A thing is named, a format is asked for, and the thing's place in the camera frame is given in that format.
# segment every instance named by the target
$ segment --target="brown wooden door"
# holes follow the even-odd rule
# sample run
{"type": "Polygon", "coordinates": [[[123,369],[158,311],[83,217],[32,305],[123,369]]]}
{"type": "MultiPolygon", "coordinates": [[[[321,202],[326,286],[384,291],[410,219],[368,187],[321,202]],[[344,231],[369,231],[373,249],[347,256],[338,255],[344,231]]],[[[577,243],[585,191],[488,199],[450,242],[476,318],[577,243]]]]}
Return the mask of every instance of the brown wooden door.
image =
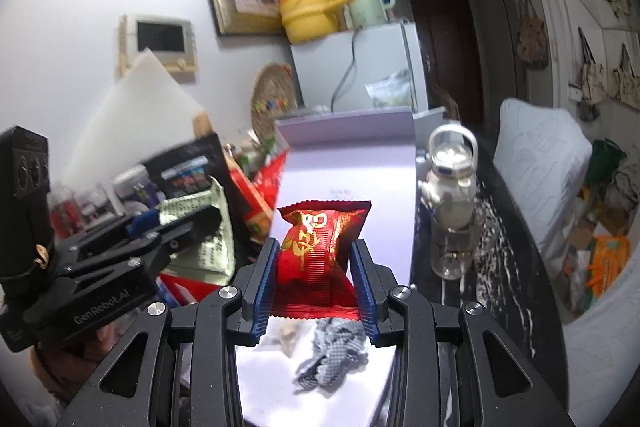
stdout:
{"type": "Polygon", "coordinates": [[[469,0],[417,0],[411,8],[428,55],[427,84],[434,82],[451,95],[463,123],[483,123],[482,74],[469,0]]]}

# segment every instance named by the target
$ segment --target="black package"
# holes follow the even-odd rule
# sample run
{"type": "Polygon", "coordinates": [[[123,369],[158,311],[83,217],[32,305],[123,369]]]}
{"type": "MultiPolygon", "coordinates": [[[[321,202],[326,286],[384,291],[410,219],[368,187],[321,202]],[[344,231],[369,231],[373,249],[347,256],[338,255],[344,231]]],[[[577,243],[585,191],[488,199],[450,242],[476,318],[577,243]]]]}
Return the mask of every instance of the black package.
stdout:
{"type": "Polygon", "coordinates": [[[234,232],[236,269],[249,263],[248,256],[257,257],[260,249],[251,240],[242,217],[249,211],[248,204],[231,179],[217,134],[179,145],[142,164],[168,200],[209,190],[209,177],[215,178],[225,189],[234,232]]]}

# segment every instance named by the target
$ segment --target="yellow pot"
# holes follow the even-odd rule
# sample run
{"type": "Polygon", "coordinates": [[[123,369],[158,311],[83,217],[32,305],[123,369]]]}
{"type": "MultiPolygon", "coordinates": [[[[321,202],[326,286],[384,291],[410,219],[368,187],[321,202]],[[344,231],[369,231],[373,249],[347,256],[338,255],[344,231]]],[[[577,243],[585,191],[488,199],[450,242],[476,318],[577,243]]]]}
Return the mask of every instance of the yellow pot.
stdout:
{"type": "Polygon", "coordinates": [[[353,0],[280,0],[282,25],[291,44],[338,31],[334,10],[353,0]]]}

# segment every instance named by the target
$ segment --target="checkered cloth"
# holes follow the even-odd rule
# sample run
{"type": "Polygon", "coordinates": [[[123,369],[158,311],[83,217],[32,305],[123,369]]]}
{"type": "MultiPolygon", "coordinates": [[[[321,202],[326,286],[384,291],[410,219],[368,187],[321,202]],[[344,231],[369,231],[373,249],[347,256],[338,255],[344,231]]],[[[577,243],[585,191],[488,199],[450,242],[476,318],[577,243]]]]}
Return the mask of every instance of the checkered cloth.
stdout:
{"type": "Polygon", "coordinates": [[[313,356],[296,370],[296,381],[305,391],[328,387],[341,380],[357,363],[366,362],[367,335],[360,321],[319,319],[313,356]]]}

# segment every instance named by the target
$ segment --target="woven basket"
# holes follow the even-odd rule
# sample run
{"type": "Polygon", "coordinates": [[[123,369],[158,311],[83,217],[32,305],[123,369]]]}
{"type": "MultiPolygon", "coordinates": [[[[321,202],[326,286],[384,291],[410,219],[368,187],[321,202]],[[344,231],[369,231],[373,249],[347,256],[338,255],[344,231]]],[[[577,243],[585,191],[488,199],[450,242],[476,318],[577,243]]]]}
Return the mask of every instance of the woven basket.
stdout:
{"type": "Polygon", "coordinates": [[[273,137],[275,120],[295,108],[290,66],[270,62],[255,77],[251,96],[251,124],[260,143],[273,137]]]}

